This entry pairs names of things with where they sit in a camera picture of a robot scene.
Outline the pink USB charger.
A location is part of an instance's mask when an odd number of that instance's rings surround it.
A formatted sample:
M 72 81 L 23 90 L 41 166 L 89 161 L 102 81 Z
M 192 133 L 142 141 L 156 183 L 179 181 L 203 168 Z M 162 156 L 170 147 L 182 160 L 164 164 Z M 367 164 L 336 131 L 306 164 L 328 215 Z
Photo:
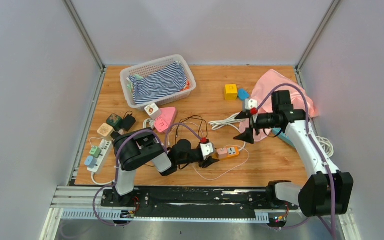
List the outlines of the pink USB charger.
M 226 148 L 226 147 L 224 147 L 224 148 L 218 148 L 217 151 L 216 151 L 216 153 L 217 153 L 217 158 L 218 158 L 219 160 L 221 160 L 221 159 L 225 159 L 225 158 L 227 158 L 228 155 L 229 155 L 228 148 Z

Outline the orange USB power strip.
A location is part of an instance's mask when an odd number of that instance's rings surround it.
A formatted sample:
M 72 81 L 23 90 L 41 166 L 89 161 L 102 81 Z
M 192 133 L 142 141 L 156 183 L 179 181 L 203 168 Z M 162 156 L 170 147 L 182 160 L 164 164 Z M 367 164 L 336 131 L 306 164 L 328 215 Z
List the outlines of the orange USB power strip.
M 227 156 L 227 158 L 224 158 L 224 159 L 218 159 L 217 158 L 217 151 L 216 151 L 215 156 L 218 160 L 225 160 L 225 159 L 229 159 L 229 158 L 234 158 L 240 154 L 240 150 L 237 146 L 228 146 L 226 148 L 228 148 L 228 156 Z

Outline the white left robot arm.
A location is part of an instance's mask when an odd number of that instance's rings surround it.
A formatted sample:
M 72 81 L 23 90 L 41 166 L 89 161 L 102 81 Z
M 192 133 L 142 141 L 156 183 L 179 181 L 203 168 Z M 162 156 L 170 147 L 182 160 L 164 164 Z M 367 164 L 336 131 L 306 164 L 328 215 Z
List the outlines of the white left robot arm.
M 122 207 L 133 201 L 137 169 L 149 162 L 165 177 L 175 173 L 180 165 L 197 163 L 205 169 L 220 161 L 213 157 L 216 148 L 206 138 L 201 139 L 196 148 L 192 148 L 192 143 L 186 139 L 165 148 L 149 127 L 127 134 L 113 132 L 110 136 L 117 164 L 113 198 Z

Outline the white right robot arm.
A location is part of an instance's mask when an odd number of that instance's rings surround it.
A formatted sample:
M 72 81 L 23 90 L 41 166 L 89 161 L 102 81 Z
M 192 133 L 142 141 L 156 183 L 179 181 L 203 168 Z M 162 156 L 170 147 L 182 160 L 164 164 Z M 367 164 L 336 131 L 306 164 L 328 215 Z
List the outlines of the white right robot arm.
M 266 204 L 278 209 L 285 202 L 298 206 L 306 217 L 344 215 L 348 211 L 354 179 L 342 172 L 322 149 L 304 109 L 296 109 L 288 90 L 271 94 L 272 111 L 258 112 L 258 102 L 246 99 L 236 119 L 248 119 L 249 126 L 235 140 L 254 144 L 254 137 L 265 129 L 281 129 L 303 161 L 308 180 L 304 186 L 291 181 L 269 182 Z

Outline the teal USB power strip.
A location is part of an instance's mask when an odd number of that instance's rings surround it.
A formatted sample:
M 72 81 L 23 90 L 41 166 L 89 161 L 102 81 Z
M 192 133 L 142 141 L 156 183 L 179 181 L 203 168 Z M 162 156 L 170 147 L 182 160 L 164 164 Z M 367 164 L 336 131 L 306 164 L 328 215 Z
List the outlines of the teal USB power strip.
M 292 143 L 292 141 L 290 140 L 290 138 L 288 136 L 285 135 L 284 132 L 282 132 L 282 129 L 281 128 L 273 128 L 271 130 L 271 132 L 277 136 L 279 139 L 281 139 L 283 142 L 285 142 L 286 144 L 288 144 L 289 146 L 295 148 L 294 144 Z

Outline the yellow cube socket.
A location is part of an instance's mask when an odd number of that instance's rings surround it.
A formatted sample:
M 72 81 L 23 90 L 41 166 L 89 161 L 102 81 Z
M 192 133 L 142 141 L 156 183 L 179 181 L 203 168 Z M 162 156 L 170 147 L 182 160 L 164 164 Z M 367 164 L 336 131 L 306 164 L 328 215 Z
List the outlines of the yellow cube socket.
M 224 99 L 234 101 L 238 98 L 238 88 L 236 84 L 226 84 L 224 86 Z

